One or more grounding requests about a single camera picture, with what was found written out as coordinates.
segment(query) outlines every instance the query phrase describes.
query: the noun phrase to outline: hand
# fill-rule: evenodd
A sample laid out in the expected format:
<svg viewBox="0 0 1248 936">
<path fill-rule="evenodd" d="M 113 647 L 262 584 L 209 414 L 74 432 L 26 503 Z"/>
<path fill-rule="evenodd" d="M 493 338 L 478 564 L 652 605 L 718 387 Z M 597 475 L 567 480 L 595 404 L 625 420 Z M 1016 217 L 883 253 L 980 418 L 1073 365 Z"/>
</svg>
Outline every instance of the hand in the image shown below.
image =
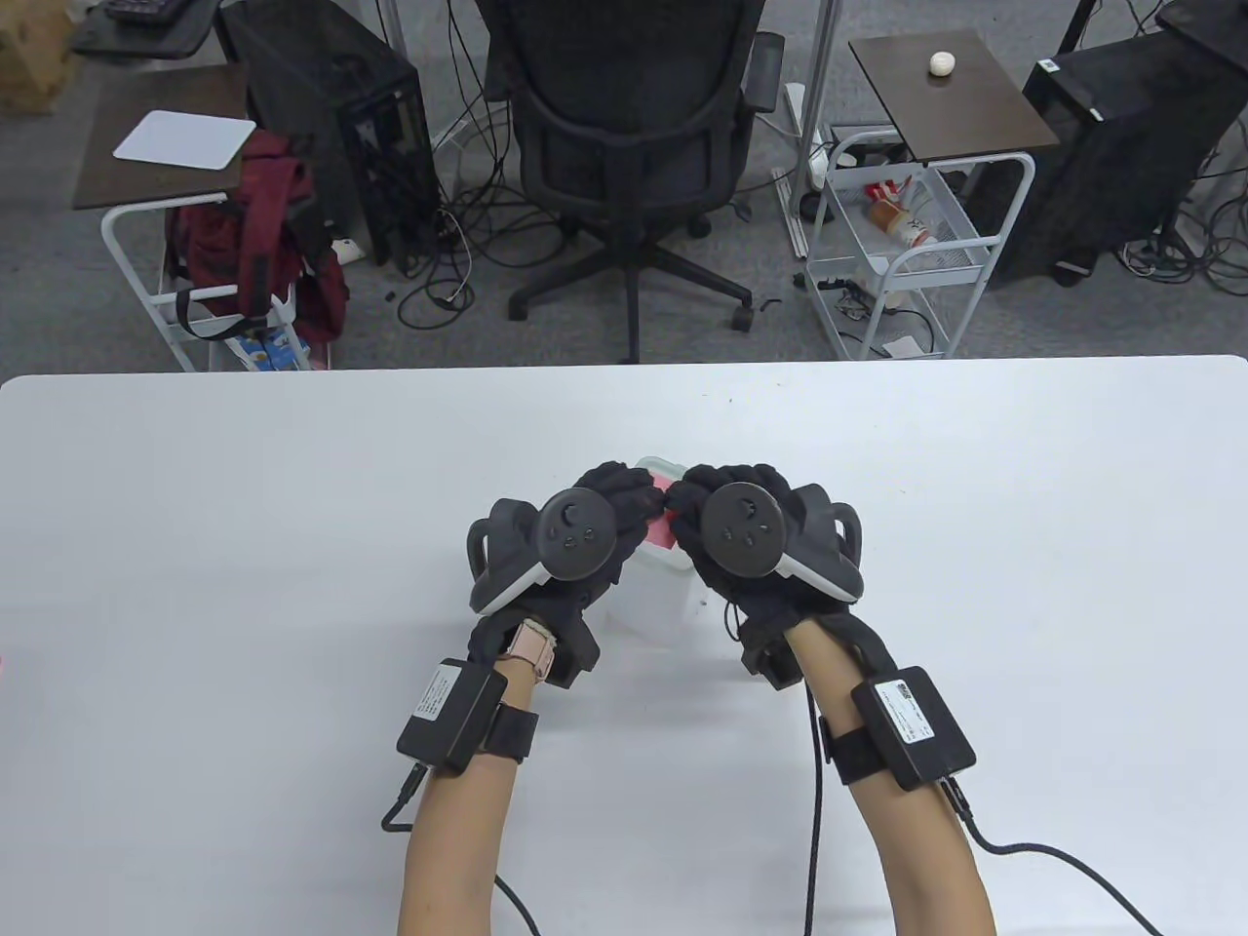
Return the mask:
<svg viewBox="0 0 1248 936">
<path fill-rule="evenodd" d="M 555 638 L 554 664 L 547 681 L 567 689 L 582 670 L 598 663 L 599 648 L 585 625 L 585 608 L 620 580 L 624 560 L 645 539 L 650 520 L 663 513 L 663 492 L 644 468 L 607 462 L 587 472 L 575 484 L 607 498 L 615 512 L 615 549 L 593 574 L 574 582 L 550 579 L 524 592 L 507 608 L 482 618 L 468 640 L 468 656 L 492 663 L 498 659 L 524 618 L 540 622 Z"/>
<path fill-rule="evenodd" d="M 805 582 L 771 573 L 750 579 L 733 575 L 706 553 L 701 532 L 701 509 L 719 488 L 733 482 L 758 484 L 770 493 L 781 509 L 794 518 L 805 513 L 801 499 L 775 468 L 766 464 L 711 468 L 698 466 L 668 492 L 668 509 L 675 513 L 671 532 L 680 548 L 693 559 L 703 580 L 735 604 L 746 615 L 739 629 L 744 645 L 743 663 L 751 673 L 763 673 L 778 689 L 801 678 L 791 649 L 784 639 L 787 630 L 806 618 L 837 614 L 849 608 Z M 845 540 L 829 528 L 826 548 L 847 554 Z"/>
</svg>

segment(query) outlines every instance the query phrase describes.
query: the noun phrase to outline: bag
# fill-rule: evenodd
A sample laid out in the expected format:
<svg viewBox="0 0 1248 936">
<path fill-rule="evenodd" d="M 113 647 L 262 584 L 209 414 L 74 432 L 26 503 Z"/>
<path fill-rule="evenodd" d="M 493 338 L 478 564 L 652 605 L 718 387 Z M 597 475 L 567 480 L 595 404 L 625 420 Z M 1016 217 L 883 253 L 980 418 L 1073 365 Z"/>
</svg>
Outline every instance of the bag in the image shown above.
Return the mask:
<svg viewBox="0 0 1248 936">
<path fill-rule="evenodd" d="M 170 208 L 165 266 L 191 281 L 177 292 L 177 322 L 203 341 L 225 341 L 266 327 L 271 296 L 295 286 L 295 331 L 308 343 L 342 334 L 347 290 L 316 198 L 312 172 L 286 137 L 255 131 L 242 147 L 242 182 L 226 201 Z M 191 288 L 238 285 L 238 293 L 197 300 L 215 316 L 242 316 L 228 328 L 191 327 Z"/>
</svg>

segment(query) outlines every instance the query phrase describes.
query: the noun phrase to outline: clear plastic box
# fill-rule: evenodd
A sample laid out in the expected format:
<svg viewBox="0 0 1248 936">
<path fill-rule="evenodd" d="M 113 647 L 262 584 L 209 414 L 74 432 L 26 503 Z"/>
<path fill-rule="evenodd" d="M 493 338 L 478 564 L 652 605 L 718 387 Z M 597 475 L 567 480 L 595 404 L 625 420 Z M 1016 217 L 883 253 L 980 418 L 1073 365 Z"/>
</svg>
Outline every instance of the clear plastic box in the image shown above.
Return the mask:
<svg viewBox="0 0 1248 936">
<path fill-rule="evenodd" d="M 655 457 L 636 467 L 649 470 L 663 488 L 685 474 L 681 466 Z M 624 563 L 619 584 L 603 599 L 608 620 L 659 646 L 676 643 L 709 592 L 693 560 L 665 530 L 665 522 L 651 528 L 650 538 Z"/>
</svg>

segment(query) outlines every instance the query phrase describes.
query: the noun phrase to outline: forearm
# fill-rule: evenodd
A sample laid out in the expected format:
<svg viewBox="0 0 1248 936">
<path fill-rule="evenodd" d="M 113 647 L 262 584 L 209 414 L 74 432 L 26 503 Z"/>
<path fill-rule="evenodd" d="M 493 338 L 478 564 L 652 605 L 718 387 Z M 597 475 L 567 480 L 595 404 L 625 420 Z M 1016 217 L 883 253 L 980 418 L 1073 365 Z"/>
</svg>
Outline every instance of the forearm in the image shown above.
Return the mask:
<svg viewBox="0 0 1248 936">
<path fill-rule="evenodd" d="M 503 701 L 528 709 L 533 666 L 500 660 Z M 407 847 L 398 936 L 487 936 L 489 906 L 518 764 L 478 754 L 461 776 L 426 781 Z"/>
<path fill-rule="evenodd" d="M 789 631 L 802 673 L 832 736 L 862 725 L 850 691 L 862 675 L 812 620 Z M 880 852 L 899 936 L 992 936 L 987 892 L 966 836 L 941 792 L 905 792 L 889 773 L 850 787 Z"/>
</svg>

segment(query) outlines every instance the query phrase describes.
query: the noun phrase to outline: vr controller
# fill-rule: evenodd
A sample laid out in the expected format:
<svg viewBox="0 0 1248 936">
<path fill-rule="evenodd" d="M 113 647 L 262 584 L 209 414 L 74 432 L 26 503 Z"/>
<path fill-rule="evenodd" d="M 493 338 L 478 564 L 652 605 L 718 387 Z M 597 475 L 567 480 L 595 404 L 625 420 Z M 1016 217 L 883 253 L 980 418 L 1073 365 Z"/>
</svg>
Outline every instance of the vr controller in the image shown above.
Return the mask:
<svg viewBox="0 0 1248 936">
<path fill-rule="evenodd" d="M 740 578 L 776 573 L 797 578 L 845 604 L 862 597 L 862 523 L 849 504 L 832 503 L 817 484 L 797 488 L 796 512 L 748 482 L 725 484 L 703 507 L 706 554 Z M 741 664 L 775 689 L 801 681 L 801 668 L 786 640 L 758 641 L 741 631 Z"/>
<path fill-rule="evenodd" d="M 487 617 L 532 585 L 575 582 L 598 572 L 615 550 L 615 512 L 602 494 L 568 488 L 538 510 L 525 500 L 498 500 L 468 528 L 468 604 Z"/>
</svg>

